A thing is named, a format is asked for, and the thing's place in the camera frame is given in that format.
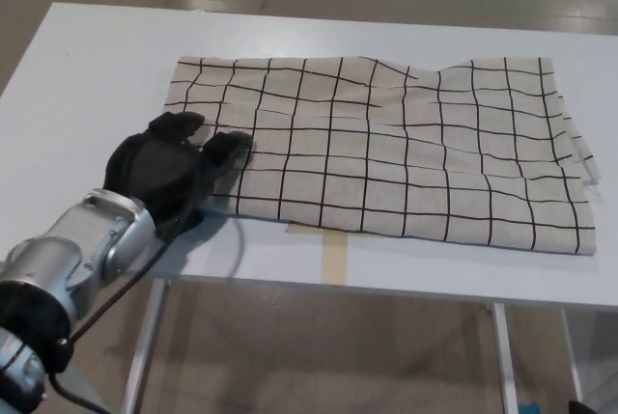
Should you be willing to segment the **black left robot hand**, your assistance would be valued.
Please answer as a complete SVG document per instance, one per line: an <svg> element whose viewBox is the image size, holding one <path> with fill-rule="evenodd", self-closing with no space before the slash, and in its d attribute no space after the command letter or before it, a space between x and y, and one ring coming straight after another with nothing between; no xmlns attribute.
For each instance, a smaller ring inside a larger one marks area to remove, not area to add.
<svg viewBox="0 0 618 414"><path fill-rule="evenodd" d="M252 147L250 135L217 132L199 146L189 141L205 123L195 112L165 112L127 137L110 156L103 188L141 201L156 237L169 241L199 225L202 204Z"/></svg>

